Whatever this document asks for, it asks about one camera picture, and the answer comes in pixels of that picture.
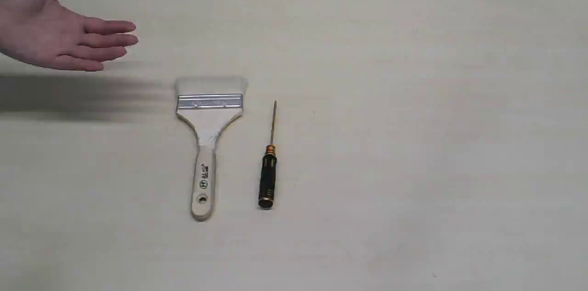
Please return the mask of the open human hand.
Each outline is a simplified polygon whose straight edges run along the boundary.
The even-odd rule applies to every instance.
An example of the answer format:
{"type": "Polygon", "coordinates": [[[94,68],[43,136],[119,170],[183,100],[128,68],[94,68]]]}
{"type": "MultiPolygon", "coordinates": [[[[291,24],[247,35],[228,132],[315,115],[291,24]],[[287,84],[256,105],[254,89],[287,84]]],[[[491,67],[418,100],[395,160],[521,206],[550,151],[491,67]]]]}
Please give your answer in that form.
{"type": "Polygon", "coordinates": [[[59,0],[0,0],[1,53],[35,67],[98,72],[138,43],[130,21],[87,17],[59,0]]]}

